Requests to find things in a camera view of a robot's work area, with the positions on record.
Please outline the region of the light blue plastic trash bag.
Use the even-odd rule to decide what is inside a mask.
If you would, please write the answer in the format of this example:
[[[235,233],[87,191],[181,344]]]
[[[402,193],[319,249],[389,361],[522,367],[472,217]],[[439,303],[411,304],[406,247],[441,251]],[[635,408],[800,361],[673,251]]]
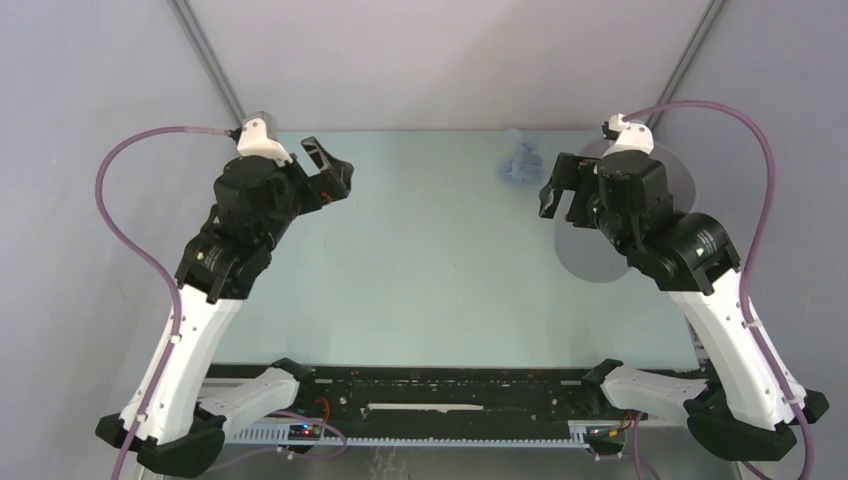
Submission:
[[[533,139],[517,137],[513,140],[510,155],[501,161],[496,170],[505,182],[515,185],[537,185],[543,174],[543,159]]]

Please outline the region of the grey round trash bin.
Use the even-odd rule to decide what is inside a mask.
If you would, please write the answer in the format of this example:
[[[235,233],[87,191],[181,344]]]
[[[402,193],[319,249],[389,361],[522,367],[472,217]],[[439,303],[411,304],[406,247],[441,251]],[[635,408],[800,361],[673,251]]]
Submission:
[[[669,190],[676,210],[690,211],[697,200],[696,184],[684,162],[665,144],[656,141],[650,155],[666,168]],[[623,277],[630,268],[598,230],[578,228],[565,220],[573,192],[566,191],[558,205],[555,220],[554,250],[561,265],[577,278],[593,283],[610,283]]]

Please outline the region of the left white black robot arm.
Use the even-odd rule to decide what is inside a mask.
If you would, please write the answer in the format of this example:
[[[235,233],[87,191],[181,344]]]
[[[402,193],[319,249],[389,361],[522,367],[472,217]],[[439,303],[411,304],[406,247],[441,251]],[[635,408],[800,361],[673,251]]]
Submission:
[[[288,227],[351,193],[352,164],[313,137],[302,147],[315,174],[278,148],[241,148],[215,180],[214,204],[176,272],[166,276],[172,307],[143,380],[132,400],[96,427],[99,438],[121,454],[133,452],[150,472],[198,477],[231,435],[273,412],[299,417],[315,406],[315,388],[301,380],[306,369],[290,361],[221,394],[200,395],[224,332]]]

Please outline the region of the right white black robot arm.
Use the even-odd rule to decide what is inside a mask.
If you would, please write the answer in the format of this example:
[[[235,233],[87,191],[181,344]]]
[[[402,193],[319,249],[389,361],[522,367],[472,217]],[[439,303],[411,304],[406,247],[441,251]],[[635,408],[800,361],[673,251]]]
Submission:
[[[715,373],[688,380],[607,359],[583,378],[585,411],[596,418],[617,409],[664,418],[726,461],[783,459],[796,445],[793,427],[818,421],[829,404],[798,384],[782,392],[770,368],[774,348],[753,309],[740,301],[740,258],[724,227],[707,214],[678,209],[664,165],[640,151],[559,154],[539,194],[540,216],[553,217],[565,192],[572,193],[566,221],[599,231],[670,296]]]

